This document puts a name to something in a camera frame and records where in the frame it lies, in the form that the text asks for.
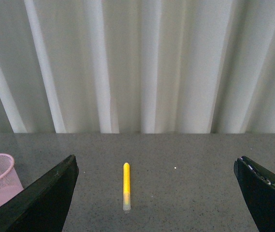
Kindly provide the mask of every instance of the white curtain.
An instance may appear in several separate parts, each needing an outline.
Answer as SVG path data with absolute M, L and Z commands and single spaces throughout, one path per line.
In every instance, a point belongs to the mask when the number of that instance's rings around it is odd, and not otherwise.
M 0 0 L 0 132 L 275 133 L 275 0 Z

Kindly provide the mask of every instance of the gray countertop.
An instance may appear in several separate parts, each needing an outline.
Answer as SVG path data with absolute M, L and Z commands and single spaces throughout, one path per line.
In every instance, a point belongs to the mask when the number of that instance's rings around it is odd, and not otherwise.
M 64 232 L 257 232 L 233 163 L 275 173 L 275 134 L 0 134 L 27 187 L 70 154 L 79 167 Z M 130 163 L 131 210 L 122 209 Z

